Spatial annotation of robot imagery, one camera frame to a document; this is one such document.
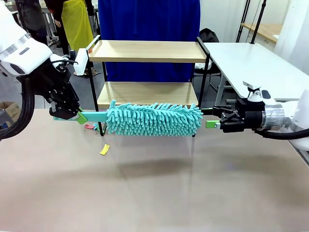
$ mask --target blue curtain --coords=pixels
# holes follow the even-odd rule
[[[199,0],[98,0],[103,40],[196,41]],[[106,63],[108,81],[188,82],[192,64]]]

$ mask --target paper scrap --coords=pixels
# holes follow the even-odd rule
[[[95,127],[95,126],[90,126],[90,125],[88,125],[88,124],[85,125],[85,128],[86,128],[86,129],[93,129],[94,127]]]
[[[110,148],[109,145],[104,145],[103,150],[100,152],[101,155],[105,156],[106,152],[108,151],[108,149]]]
[[[97,124],[97,123],[94,123],[93,126],[94,126],[94,127],[93,127],[93,130],[94,130],[94,131],[95,131],[95,130],[98,130],[98,124]]]

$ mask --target white wall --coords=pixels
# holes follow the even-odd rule
[[[283,23],[290,0],[268,0],[262,23]],[[260,13],[261,0],[255,23]],[[213,30],[220,42],[235,42],[246,4],[246,0],[200,0],[201,26]],[[251,0],[246,22],[252,23],[259,0]],[[241,42],[245,41],[248,30],[242,32]]]
[[[309,1],[292,0],[275,53],[309,75]]]

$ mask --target silver metal joint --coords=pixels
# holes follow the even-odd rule
[[[284,110],[281,104],[265,105],[263,120],[259,130],[279,130],[285,123]]]
[[[0,53],[0,59],[4,59],[16,50],[18,50],[27,40],[30,39],[28,34],[23,35],[18,41],[16,41],[13,45],[9,46],[2,53]]]
[[[216,129],[219,129],[219,130],[220,130],[221,123],[220,123],[220,122],[216,122],[216,123],[214,124],[214,127],[215,127]]]

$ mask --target black cable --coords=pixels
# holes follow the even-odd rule
[[[40,67],[40,69],[42,70],[42,69],[46,68],[47,66],[49,66],[49,65],[51,65],[53,63],[60,63],[60,62],[67,62],[69,64],[74,64],[74,63],[78,64],[78,62],[76,62],[74,60],[70,60],[70,59],[54,60],[54,61],[51,61],[51,62],[43,65],[42,67]]]
[[[260,6],[260,3],[261,3],[261,0],[259,1],[259,4],[257,5],[257,9],[256,9],[256,12],[255,12],[255,15],[254,15],[254,18],[253,18],[253,22],[252,22],[252,24],[251,24],[250,30],[249,30],[248,35],[247,35],[247,38],[246,38],[246,42],[247,42],[247,40],[248,40],[248,37],[249,37],[250,31],[251,31],[252,25],[253,25],[253,23],[254,23],[254,20],[255,20],[257,11],[258,11],[259,6]]]
[[[34,112],[34,93],[29,78],[21,79],[22,108],[18,120],[9,128],[0,130],[0,140],[13,137],[26,128]]]
[[[309,137],[309,129],[291,133],[275,133],[275,132],[268,132],[265,130],[262,131],[254,130],[254,132],[259,135],[262,135],[264,138],[277,139],[277,140],[293,140],[293,139],[302,139]]]

